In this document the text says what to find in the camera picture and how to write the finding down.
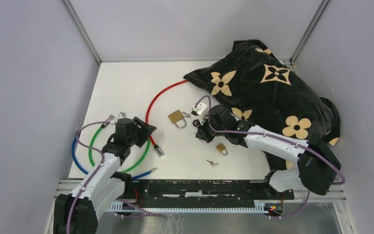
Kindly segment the red cable lock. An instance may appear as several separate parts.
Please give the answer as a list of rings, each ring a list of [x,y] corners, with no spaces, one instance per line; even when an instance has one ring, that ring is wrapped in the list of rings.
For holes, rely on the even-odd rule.
[[[147,108],[147,111],[146,111],[146,117],[145,117],[145,123],[148,123],[149,122],[149,117],[150,117],[150,112],[151,112],[151,109],[154,105],[154,103],[156,102],[156,100],[166,91],[170,90],[171,88],[174,88],[178,85],[181,85],[181,84],[184,84],[184,83],[187,83],[188,81],[187,80],[183,80],[183,81],[180,81],[180,82],[177,82],[177,83],[174,83],[166,88],[164,88],[163,90],[161,90],[153,99],[152,101],[150,102],[148,108]],[[165,155],[164,151],[162,150],[162,148],[157,145],[153,139],[152,136],[149,136],[149,140],[155,150],[155,152],[158,154],[159,157],[163,157]]]

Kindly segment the small brass padlock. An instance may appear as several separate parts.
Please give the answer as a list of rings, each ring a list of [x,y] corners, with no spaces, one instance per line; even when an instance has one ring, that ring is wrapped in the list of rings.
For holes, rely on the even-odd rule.
[[[225,147],[222,143],[220,143],[220,144],[218,144],[217,146],[215,146],[215,148],[216,148],[216,150],[217,150],[220,154],[222,154],[222,155],[224,155],[224,156],[228,155],[228,151],[227,151],[226,147]]]

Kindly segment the small padlock keys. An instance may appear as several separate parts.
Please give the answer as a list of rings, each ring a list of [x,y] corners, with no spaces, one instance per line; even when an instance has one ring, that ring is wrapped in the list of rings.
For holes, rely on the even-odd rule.
[[[212,167],[215,167],[217,165],[219,165],[219,163],[215,163],[213,161],[210,161],[210,160],[206,160]]]

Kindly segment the large brass padlock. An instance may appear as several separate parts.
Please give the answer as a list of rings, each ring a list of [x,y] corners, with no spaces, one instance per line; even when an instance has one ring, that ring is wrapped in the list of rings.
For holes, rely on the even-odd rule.
[[[168,118],[171,123],[178,129],[184,129],[187,126],[187,121],[185,120],[185,117],[180,110],[174,111],[173,113],[169,114]]]

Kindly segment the black padlock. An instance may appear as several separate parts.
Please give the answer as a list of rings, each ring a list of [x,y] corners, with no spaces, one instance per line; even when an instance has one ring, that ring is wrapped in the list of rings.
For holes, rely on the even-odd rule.
[[[192,124],[193,124],[194,127],[198,127],[198,126],[201,125],[201,123],[198,119],[193,120]]]

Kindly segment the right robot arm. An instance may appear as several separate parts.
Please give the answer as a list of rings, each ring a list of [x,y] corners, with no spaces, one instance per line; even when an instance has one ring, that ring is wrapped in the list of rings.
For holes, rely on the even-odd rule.
[[[216,137],[224,137],[233,145],[258,149],[290,161],[294,167],[275,170],[262,185],[262,194],[268,199],[276,198],[290,189],[306,188],[326,195],[340,175],[341,164],[323,140],[295,139],[268,131],[259,125],[236,119],[225,106],[209,107],[194,104],[191,114],[196,117],[196,138],[210,143]]]

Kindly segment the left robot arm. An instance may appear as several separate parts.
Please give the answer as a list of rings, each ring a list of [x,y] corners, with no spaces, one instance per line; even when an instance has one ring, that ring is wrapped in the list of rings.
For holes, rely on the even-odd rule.
[[[109,206],[119,197],[128,198],[133,194],[131,174],[119,172],[119,168],[130,155],[132,146],[142,147],[157,128],[138,117],[109,116],[104,121],[97,121],[96,125],[106,127],[112,123],[115,124],[115,132],[101,150],[80,140],[81,132],[92,126],[92,123],[77,131],[77,143],[100,153],[100,161],[68,194],[57,196],[53,233],[94,234],[99,220]]]

